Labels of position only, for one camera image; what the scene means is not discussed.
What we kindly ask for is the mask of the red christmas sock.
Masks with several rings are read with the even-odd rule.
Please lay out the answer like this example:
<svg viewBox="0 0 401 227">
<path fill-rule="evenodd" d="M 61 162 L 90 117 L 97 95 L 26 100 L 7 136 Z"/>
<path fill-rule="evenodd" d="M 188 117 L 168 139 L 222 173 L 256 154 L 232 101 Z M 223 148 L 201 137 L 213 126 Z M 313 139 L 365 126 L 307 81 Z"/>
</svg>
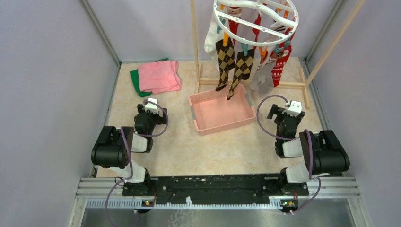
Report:
<svg viewBox="0 0 401 227">
<path fill-rule="evenodd" d="M 271 70 L 271 76 L 272 76 L 274 88 L 276 88 L 279 85 L 284 66 L 286 65 L 286 63 L 291 55 L 292 39 L 293 39 L 293 34 L 286 41 L 278 44 L 275 47 L 272 54 L 270 55 L 270 59 L 274 60 L 274 66 Z"/>
</svg>

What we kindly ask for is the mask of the brown argyle sock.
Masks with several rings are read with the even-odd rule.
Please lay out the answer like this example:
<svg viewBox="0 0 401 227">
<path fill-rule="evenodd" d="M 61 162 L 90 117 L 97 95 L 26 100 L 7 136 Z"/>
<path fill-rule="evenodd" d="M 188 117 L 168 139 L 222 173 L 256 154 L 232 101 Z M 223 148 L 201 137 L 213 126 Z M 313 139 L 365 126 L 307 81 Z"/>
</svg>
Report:
<svg viewBox="0 0 401 227">
<path fill-rule="evenodd" d="M 227 39 L 224 45 L 224 39 L 216 42 L 216 53 L 218 59 L 218 70 L 220 74 L 216 91 L 224 89 L 228 84 L 228 73 L 235 67 L 235 50 L 231 38 Z"/>
<path fill-rule="evenodd" d="M 249 79 L 253 67 L 254 54 L 254 49 L 247 50 L 247 55 L 244 54 L 244 51 L 241 51 L 237 54 L 235 71 L 233 74 L 232 84 L 227 95 L 227 100 L 230 100 L 234 96 L 235 91 L 241 81 Z"/>
</svg>

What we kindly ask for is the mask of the white sock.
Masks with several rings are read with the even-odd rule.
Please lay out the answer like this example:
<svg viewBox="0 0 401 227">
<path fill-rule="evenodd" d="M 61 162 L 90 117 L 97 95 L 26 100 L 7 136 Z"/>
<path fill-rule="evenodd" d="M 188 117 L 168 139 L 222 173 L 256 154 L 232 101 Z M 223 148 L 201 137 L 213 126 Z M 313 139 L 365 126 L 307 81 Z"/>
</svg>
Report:
<svg viewBox="0 0 401 227">
<path fill-rule="evenodd" d="M 216 52 L 216 42 L 223 39 L 223 33 L 214 15 L 211 16 L 209 29 L 204 42 L 204 50 L 211 57 L 218 67 L 218 55 Z"/>
</svg>

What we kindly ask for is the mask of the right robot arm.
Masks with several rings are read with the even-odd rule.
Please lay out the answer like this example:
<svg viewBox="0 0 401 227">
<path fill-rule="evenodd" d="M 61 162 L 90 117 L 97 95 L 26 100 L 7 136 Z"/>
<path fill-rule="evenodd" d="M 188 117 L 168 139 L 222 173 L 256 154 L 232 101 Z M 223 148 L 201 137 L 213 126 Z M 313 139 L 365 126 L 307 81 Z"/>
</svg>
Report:
<svg viewBox="0 0 401 227">
<path fill-rule="evenodd" d="M 350 159 L 332 130 L 319 133 L 298 132 L 297 127 L 304 111 L 293 112 L 273 104 L 267 117 L 277 126 L 275 151 L 280 158 L 303 158 L 291 167 L 281 169 L 277 182 L 278 191 L 290 195 L 297 183 L 349 170 Z"/>
</svg>

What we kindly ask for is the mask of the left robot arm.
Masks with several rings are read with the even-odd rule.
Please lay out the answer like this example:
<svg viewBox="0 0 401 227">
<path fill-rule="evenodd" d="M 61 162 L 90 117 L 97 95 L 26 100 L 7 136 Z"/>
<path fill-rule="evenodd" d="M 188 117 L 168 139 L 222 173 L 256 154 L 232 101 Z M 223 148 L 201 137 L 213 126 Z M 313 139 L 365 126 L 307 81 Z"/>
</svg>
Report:
<svg viewBox="0 0 401 227">
<path fill-rule="evenodd" d="M 147 169 L 134 162 L 132 153 L 149 153 L 154 138 L 162 135 L 169 123 L 168 110 L 148 101 L 137 106 L 134 126 L 104 126 L 91 152 L 94 165 L 115 171 L 124 183 L 134 183 L 139 195 L 150 193 L 152 183 L 147 180 Z"/>
</svg>

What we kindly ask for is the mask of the pink folded cloth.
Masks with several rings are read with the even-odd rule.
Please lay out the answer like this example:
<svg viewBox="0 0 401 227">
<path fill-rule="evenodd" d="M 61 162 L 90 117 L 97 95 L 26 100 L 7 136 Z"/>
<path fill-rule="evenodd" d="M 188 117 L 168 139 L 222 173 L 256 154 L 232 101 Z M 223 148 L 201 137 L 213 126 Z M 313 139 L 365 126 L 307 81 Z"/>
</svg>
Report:
<svg viewBox="0 0 401 227">
<path fill-rule="evenodd" d="M 140 65 L 138 67 L 140 91 L 159 94 L 181 90 L 182 82 L 178 76 L 178 68 L 178 61 L 171 60 Z"/>
</svg>

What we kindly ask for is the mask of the green folded cloth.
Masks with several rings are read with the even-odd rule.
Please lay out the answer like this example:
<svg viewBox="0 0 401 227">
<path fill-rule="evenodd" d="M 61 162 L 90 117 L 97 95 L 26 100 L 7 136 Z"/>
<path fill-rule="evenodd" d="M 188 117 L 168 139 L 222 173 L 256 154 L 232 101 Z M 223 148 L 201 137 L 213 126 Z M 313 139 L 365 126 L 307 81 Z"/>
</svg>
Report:
<svg viewBox="0 0 401 227">
<path fill-rule="evenodd" d="M 140 89 L 139 70 L 136 69 L 136 70 L 131 71 L 130 76 L 131 76 L 134 90 L 138 94 L 139 97 L 147 97 L 152 94 L 158 94 L 158 93 L 165 92 L 168 90 L 168 88 L 151 88 L 150 90 L 142 91 Z"/>
</svg>

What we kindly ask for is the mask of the grey sock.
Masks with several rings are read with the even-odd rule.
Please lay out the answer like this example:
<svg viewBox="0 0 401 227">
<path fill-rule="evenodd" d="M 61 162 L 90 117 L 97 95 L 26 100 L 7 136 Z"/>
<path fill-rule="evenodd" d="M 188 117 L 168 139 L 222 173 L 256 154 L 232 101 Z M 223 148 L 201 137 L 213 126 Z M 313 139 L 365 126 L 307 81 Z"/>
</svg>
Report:
<svg viewBox="0 0 401 227">
<path fill-rule="evenodd" d="M 273 91 L 272 69 L 276 61 L 265 61 L 259 64 L 250 84 L 250 89 L 257 91 L 261 95 L 266 95 Z"/>
</svg>

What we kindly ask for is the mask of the pink plastic basket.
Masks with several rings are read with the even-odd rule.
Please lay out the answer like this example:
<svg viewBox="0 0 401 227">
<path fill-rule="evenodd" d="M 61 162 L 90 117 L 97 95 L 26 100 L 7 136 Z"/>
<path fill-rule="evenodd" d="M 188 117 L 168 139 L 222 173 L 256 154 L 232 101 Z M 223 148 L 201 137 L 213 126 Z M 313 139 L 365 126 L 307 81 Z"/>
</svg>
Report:
<svg viewBox="0 0 401 227">
<path fill-rule="evenodd" d="M 227 131 L 251 124 L 256 118 L 252 99 L 243 84 L 227 100 L 230 87 L 189 96 L 195 128 L 200 136 Z"/>
</svg>

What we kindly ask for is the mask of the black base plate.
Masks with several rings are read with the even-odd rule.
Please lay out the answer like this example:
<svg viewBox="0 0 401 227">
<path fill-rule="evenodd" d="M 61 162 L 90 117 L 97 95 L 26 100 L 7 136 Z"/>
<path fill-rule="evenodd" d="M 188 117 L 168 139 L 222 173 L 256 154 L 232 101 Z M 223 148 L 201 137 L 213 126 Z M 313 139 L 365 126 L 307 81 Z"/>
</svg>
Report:
<svg viewBox="0 0 401 227">
<path fill-rule="evenodd" d="M 267 196 L 309 195 L 306 183 L 288 183 L 279 173 L 240 175 L 147 176 L 126 182 L 123 196 L 163 196 L 179 192 L 250 192 Z"/>
</svg>

